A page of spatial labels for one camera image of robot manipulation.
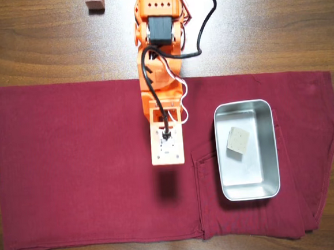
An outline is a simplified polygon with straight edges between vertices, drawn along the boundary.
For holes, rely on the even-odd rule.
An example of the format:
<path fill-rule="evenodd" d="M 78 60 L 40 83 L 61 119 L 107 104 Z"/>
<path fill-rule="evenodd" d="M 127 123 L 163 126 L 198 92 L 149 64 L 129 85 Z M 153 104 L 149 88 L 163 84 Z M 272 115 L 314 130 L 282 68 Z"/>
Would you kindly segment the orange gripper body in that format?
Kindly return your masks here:
<path fill-rule="evenodd" d="M 163 118 L 162 112 L 159 109 L 159 104 L 155 97 L 150 92 L 147 84 L 143 81 L 140 82 L 142 109 L 145 117 L 149 121 L 149 125 L 153 124 L 162 125 Z M 183 108 L 181 108 L 180 99 L 183 96 L 182 84 L 178 81 L 173 81 L 170 85 L 164 88 L 155 90 L 160 103 L 163 106 L 163 110 L 170 112 L 171 116 L 176 121 L 181 121 L 181 114 Z"/>

